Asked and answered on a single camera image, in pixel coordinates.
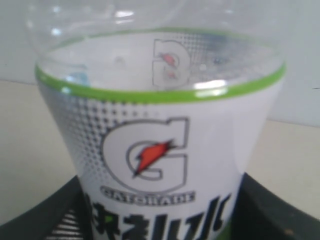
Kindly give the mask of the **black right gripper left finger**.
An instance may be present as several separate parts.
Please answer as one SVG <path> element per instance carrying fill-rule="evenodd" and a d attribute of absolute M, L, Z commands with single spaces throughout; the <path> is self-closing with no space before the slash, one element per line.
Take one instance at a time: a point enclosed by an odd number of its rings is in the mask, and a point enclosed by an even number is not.
<path fill-rule="evenodd" d="M 91 240 L 86 201 L 77 177 L 40 204 L 0 226 L 2 240 Z"/>

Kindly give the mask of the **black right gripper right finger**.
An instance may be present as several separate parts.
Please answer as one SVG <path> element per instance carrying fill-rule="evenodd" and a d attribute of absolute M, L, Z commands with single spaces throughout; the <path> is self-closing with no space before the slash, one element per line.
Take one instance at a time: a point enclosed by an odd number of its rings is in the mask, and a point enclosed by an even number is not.
<path fill-rule="evenodd" d="M 245 174 L 231 223 L 232 240 L 320 240 L 320 221 Z"/>

